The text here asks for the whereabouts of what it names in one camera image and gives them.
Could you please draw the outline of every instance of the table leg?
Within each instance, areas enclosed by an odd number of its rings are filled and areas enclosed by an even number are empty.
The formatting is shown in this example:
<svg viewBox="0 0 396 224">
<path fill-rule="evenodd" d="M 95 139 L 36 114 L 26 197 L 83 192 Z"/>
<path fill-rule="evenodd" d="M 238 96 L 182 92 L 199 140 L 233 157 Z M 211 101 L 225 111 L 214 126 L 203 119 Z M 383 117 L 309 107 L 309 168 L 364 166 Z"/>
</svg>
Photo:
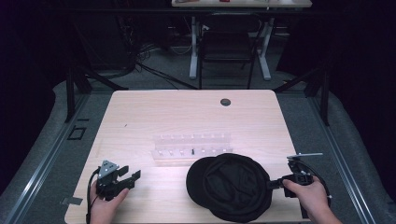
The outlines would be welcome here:
<svg viewBox="0 0 396 224">
<path fill-rule="evenodd" d="M 197 64 L 198 64 L 198 54 L 197 54 L 197 34 L 196 34 L 196 23 L 195 17 L 191 18 L 191 64 L 190 64 L 190 79 L 197 78 Z"/>
<path fill-rule="evenodd" d="M 264 40 L 262 41 L 262 49 L 259 50 L 260 66 L 262 67 L 262 76 L 264 80 L 271 80 L 270 69 L 268 68 L 267 60 L 265 59 L 265 52 L 268 49 L 268 43 L 271 38 L 271 33 L 274 27 L 274 18 L 271 18 L 264 26 Z"/>
</svg>

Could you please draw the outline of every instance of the black hat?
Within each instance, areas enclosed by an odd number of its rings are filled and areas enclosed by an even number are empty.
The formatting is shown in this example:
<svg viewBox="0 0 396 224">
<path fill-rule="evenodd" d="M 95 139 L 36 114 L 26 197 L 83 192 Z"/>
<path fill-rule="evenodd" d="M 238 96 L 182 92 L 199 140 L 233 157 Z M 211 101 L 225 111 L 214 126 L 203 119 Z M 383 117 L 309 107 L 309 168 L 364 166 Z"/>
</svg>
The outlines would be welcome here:
<svg viewBox="0 0 396 224">
<path fill-rule="evenodd" d="M 187 173 L 192 200 L 226 221 L 246 223 L 271 205 L 269 175 L 253 159 L 225 153 L 196 161 Z"/>
</svg>

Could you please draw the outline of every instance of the human arm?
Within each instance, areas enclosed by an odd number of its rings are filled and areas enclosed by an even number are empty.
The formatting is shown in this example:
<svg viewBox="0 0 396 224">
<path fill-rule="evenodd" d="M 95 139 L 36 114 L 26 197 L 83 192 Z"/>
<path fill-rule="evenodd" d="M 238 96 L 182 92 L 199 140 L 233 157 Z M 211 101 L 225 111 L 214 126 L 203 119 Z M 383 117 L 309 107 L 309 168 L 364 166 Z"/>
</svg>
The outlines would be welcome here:
<svg viewBox="0 0 396 224">
<path fill-rule="evenodd" d="M 297 195 L 301 205 L 314 223 L 341 223 L 327 203 L 326 190 L 320 180 L 316 176 L 313 176 L 313 179 L 314 182 L 307 186 L 301 186 L 288 179 L 283 180 L 283 185 Z"/>
<path fill-rule="evenodd" d="M 116 215 L 117 208 L 128 195 L 129 190 L 123 189 L 117 197 L 107 202 L 96 194 L 96 181 L 91 185 L 91 224 L 109 224 Z"/>
</svg>

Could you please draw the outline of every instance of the chair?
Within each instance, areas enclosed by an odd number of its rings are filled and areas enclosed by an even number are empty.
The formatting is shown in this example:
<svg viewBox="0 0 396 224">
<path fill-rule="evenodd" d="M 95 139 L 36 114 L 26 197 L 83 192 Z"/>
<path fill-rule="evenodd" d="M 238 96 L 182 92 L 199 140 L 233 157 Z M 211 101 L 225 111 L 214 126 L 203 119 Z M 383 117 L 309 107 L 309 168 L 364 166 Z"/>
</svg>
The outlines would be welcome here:
<svg viewBox="0 0 396 224">
<path fill-rule="evenodd" d="M 250 13 L 214 13 L 202 17 L 199 27 L 199 89 L 202 89 L 204 63 L 241 63 L 241 69 L 250 63 L 247 82 L 250 89 L 257 45 L 264 27 L 261 18 Z"/>
</svg>

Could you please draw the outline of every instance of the white table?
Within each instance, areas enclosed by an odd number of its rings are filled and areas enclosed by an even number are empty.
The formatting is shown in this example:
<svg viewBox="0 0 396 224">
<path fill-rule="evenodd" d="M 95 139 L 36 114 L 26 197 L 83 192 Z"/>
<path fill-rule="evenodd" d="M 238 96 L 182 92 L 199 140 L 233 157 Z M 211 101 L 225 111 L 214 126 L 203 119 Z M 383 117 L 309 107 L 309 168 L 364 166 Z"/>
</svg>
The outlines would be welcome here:
<svg viewBox="0 0 396 224">
<path fill-rule="evenodd" d="M 231 104 L 222 105 L 224 98 Z M 83 202 L 69 205 L 65 221 L 85 223 L 89 178 L 108 160 L 120 167 L 129 165 L 128 176 L 141 170 L 115 223 L 225 222 L 187 193 L 186 175 L 197 159 L 160 162 L 151 156 L 153 136 L 191 133 L 230 133 L 233 153 L 257 161 L 271 179 L 291 174 L 286 157 L 296 152 L 272 91 L 116 91 L 74 193 Z M 271 207 L 256 221 L 303 220 L 298 200 L 285 198 L 283 189 L 275 189 Z"/>
<path fill-rule="evenodd" d="M 310 0 L 230 0 L 230 2 L 220 2 L 219 0 L 199 0 L 185 3 L 177 3 L 176 0 L 172 0 L 173 7 L 289 7 L 289 8 L 303 8 L 311 7 L 312 2 Z M 268 48 L 268 43 L 271 37 L 272 29 L 274 25 L 274 19 L 270 19 L 265 23 L 262 35 L 264 40 L 262 41 L 262 49 L 259 49 L 259 60 L 262 67 L 262 76 L 264 80 L 271 80 L 271 74 L 268 68 L 268 63 L 265 59 L 265 53 Z M 197 27 L 195 18 L 191 20 L 191 65 L 190 65 L 190 78 L 196 78 L 198 54 L 196 48 L 197 38 Z"/>
</svg>

